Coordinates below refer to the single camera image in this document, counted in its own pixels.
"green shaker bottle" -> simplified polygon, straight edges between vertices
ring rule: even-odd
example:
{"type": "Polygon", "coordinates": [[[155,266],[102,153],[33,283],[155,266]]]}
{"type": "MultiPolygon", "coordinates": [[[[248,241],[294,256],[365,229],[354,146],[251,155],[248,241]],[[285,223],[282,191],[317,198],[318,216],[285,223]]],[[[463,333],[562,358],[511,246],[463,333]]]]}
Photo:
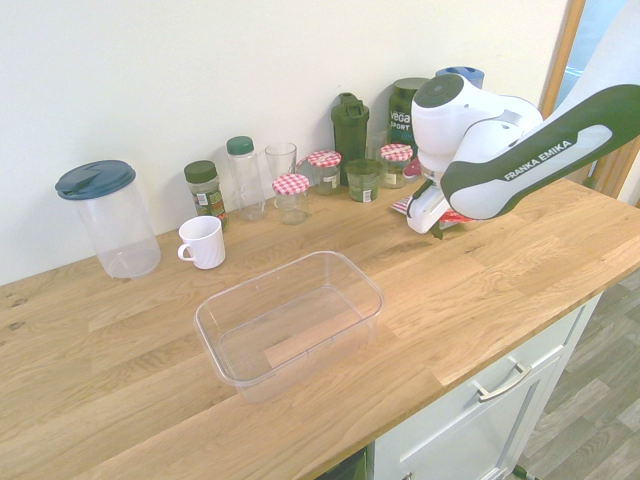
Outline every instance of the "green shaker bottle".
{"type": "Polygon", "coordinates": [[[364,158],[369,109],[354,94],[341,93],[340,104],[331,109],[331,120],[335,150],[342,155],[340,184],[348,185],[346,166],[352,160],[364,158]]]}
{"type": "Polygon", "coordinates": [[[416,91],[427,81],[426,78],[403,78],[393,83],[393,93],[389,98],[388,142],[411,145],[417,152],[411,128],[411,101],[416,91]]]}

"wooden countertop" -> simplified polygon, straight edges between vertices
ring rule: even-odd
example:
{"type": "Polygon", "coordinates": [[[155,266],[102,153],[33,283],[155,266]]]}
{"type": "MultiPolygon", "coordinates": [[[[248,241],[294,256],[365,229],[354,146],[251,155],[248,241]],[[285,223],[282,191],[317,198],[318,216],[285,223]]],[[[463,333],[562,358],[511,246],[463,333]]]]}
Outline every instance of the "wooden countertop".
{"type": "Polygon", "coordinates": [[[413,189],[312,196],[296,227],[231,215],[210,271],[170,232],[139,280],[91,258],[0,287],[0,478],[314,478],[640,265],[640,210],[568,181],[442,241],[388,207],[413,189]],[[382,288],[378,339],[249,404],[214,375],[193,314],[316,250],[382,288]]]}

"white mug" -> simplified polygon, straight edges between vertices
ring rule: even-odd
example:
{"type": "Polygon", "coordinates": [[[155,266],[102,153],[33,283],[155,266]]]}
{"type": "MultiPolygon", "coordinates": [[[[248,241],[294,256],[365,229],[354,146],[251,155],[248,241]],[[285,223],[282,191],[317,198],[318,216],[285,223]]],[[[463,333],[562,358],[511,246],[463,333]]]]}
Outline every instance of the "white mug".
{"type": "Polygon", "coordinates": [[[195,217],[178,230],[184,242],[178,248],[178,257],[203,270],[217,267],[225,258],[222,222],[218,217],[195,217]]]}

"dark blue pitcher lid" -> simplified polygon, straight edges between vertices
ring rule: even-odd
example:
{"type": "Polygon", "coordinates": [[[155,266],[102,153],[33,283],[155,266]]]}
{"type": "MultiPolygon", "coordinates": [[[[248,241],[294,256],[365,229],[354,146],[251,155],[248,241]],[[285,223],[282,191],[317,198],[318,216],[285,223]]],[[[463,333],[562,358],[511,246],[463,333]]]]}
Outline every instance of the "dark blue pitcher lid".
{"type": "Polygon", "coordinates": [[[56,190],[66,200],[89,200],[117,192],[135,178],[135,170],[126,162],[101,160],[65,173],[56,183],[56,190]]]}

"white cabinet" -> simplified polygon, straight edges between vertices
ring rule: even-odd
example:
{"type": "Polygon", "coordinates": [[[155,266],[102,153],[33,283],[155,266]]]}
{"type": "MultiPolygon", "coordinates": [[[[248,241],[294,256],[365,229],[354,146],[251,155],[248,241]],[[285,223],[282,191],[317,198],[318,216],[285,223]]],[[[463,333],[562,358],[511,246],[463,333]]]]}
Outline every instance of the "white cabinet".
{"type": "Polygon", "coordinates": [[[378,438],[374,480],[506,477],[598,298],[378,438]]]}

